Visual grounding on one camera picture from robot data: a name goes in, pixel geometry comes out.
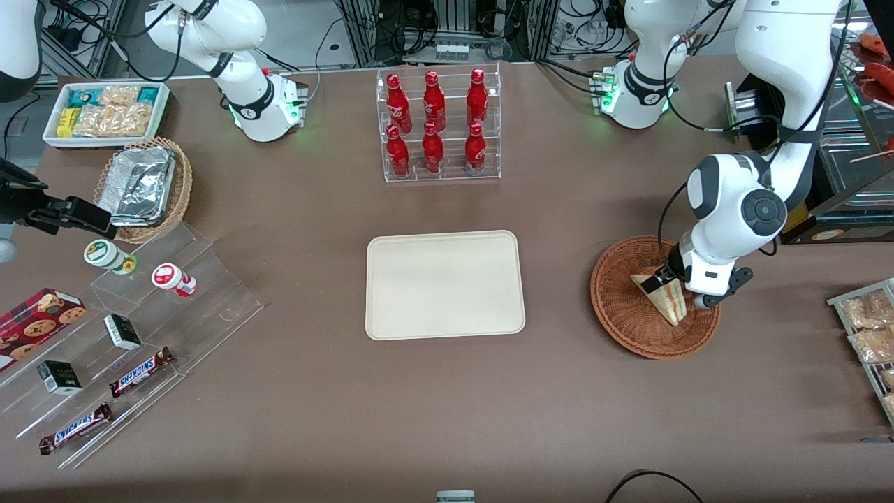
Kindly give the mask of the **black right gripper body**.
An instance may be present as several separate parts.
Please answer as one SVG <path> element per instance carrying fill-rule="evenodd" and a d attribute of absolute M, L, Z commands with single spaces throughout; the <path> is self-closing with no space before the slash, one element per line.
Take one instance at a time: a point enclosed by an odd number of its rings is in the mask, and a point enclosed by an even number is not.
<path fill-rule="evenodd" d="M 1 223 L 13 224 L 44 207 L 47 188 L 35 175 L 1 159 Z"/>

